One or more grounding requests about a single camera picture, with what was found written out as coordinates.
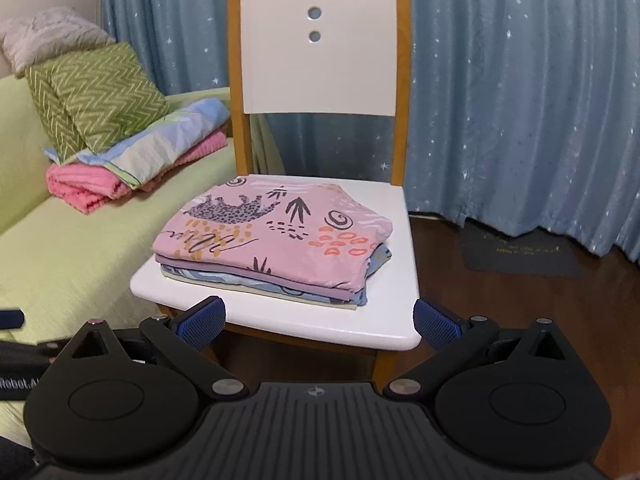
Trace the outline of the folded blue garment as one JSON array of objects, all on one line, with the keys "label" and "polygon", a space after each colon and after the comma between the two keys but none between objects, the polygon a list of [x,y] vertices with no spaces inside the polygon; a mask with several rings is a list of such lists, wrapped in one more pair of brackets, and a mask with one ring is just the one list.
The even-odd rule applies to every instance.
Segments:
[{"label": "folded blue garment", "polygon": [[372,276],[376,272],[378,272],[378,270],[380,270],[383,266],[385,266],[386,263],[389,263],[391,258],[392,258],[392,252],[388,249],[388,247],[385,244],[379,244],[378,247],[375,248],[375,251],[372,252],[371,257],[367,260],[366,272],[364,272],[363,284],[358,285],[355,290],[348,288],[346,282],[339,282],[339,283],[327,285],[327,284],[320,283],[318,280],[315,280],[314,278],[286,278],[285,276],[282,276],[282,275],[272,274],[267,258],[263,258],[262,260],[254,258],[253,263],[248,268],[245,268],[245,269],[235,268],[234,266],[222,266],[221,264],[213,264],[213,263],[196,263],[196,262],[189,262],[186,260],[177,260],[177,261],[178,261],[178,266],[193,266],[194,269],[198,269],[198,270],[221,270],[226,272],[252,270],[260,274],[266,274],[268,278],[275,278],[277,276],[278,278],[285,278],[286,280],[291,280],[296,283],[319,285],[321,287],[327,287],[327,288],[337,287],[339,290],[344,289],[344,290],[351,290],[352,292],[356,292],[363,285],[367,285],[367,282],[370,280],[370,278],[372,278]]}]

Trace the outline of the blue star curtain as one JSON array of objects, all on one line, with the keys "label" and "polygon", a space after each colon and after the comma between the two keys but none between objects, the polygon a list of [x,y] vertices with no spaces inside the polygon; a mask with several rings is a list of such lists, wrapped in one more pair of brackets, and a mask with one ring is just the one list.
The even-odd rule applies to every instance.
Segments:
[{"label": "blue star curtain", "polygon": [[[226,0],[101,0],[165,94],[228,86]],[[412,0],[410,211],[639,261],[639,0]],[[285,172],[386,181],[393,119],[266,116]]]}]

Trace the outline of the green sofa cover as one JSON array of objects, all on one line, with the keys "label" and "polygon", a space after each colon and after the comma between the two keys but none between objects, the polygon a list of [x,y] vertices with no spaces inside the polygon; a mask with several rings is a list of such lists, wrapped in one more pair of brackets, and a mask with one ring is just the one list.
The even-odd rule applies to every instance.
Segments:
[{"label": "green sofa cover", "polygon": [[48,145],[27,82],[2,78],[1,305],[22,310],[25,323],[1,338],[21,344],[65,338],[89,318],[137,326],[158,309],[130,292],[130,278],[186,202],[235,177],[233,148],[165,174],[149,193],[82,214],[48,192]]}]

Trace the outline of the grey fluffy pillow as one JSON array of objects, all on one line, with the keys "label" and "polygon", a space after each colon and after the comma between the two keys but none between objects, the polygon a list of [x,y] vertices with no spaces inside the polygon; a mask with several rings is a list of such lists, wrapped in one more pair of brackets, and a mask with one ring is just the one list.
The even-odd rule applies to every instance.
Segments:
[{"label": "grey fluffy pillow", "polygon": [[104,29],[66,6],[1,22],[1,52],[17,77],[52,58],[114,42]]}]

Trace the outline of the green zigzag cushion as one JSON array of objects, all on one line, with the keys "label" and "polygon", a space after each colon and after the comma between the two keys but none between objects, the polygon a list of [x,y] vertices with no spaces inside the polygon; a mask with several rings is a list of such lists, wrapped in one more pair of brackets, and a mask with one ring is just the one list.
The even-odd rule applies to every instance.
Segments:
[{"label": "green zigzag cushion", "polygon": [[108,151],[169,113],[163,93],[126,42],[57,58],[50,83],[93,153]]}]

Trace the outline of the light blue folded sheet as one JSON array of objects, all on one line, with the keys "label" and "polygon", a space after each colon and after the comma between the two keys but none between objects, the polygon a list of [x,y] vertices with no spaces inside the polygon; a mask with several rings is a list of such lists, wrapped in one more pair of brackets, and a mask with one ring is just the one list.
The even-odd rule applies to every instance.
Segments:
[{"label": "light blue folded sheet", "polygon": [[58,166],[82,162],[104,167],[130,188],[140,188],[228,122],[229,118],[230,112],[221,100],[200,99],[160,118],[106,152],[94,154],[85,148],[66,160],[60,159],[54,148],[48,148],[44,154]]}]

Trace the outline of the dark floor mat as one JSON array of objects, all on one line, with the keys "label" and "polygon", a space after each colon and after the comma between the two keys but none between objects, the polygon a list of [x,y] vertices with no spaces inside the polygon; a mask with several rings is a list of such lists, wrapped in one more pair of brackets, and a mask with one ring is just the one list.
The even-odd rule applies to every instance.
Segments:
[{"label": "dark floor mat", "polygon": [[468,219],[460,230],[460,244],[465,266],[471,271],[545,278],[581,278],[584,274],[570,242],[540,229],[513,237]]}]

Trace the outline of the pink knitted blanket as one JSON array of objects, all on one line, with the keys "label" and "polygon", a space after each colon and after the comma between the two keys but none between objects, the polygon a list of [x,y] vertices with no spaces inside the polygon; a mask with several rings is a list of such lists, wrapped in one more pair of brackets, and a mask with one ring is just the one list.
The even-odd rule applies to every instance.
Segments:
[{"label": "pink knitted blanket", "polygon": [[[156,188],[163,176],[172,170],[188,166],[191,162],[215,153],[227,146],[227,137],[221,130],[212,132],[193,148],[180,156],[172,166],[160,170],[139,190],[149,193]],[[90,166],[73,162],[65,166],[51,164],[46,172],[47,188],[51,195],[64,200],[83,214],[91,214],[103,205],[120,200],[134,192],[122,179],[110,170],[100,166]]]}]

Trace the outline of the pink patterned shorts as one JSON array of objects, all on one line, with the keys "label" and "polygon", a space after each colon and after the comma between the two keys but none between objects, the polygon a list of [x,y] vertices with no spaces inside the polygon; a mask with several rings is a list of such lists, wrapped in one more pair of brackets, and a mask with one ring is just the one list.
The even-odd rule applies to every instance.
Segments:
[{"label": "pink patterned shorts", "polygon": [[393,223],[339,185],[248,176],[186,203],[158,233],[154,255],[248,268],[268,259],[272,274],[322,284],[363,284],[367,260]]}]

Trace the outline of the folded purple garment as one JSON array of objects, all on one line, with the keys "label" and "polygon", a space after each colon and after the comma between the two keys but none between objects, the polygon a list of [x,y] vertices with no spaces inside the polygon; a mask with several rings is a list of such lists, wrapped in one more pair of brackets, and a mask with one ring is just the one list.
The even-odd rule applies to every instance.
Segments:
[{"label": "folded purple garment", "polygon": [[160,272],[166,278],[185,283],[199,284],[208,287],[226,289],[246,289],[252,294],[279,297],[292,301],[303,301],[308,304],[327,304],[339,308],[356,309],[367,301],[367,285],[356,292],[339,290],[337,287],[327,288],[319,285],[296,283],[285,278],[268,278],[252,270],[226,272],[221,270],[198,270],[193,266],[178,266],[177,260],[154,256],[160,265]]}]

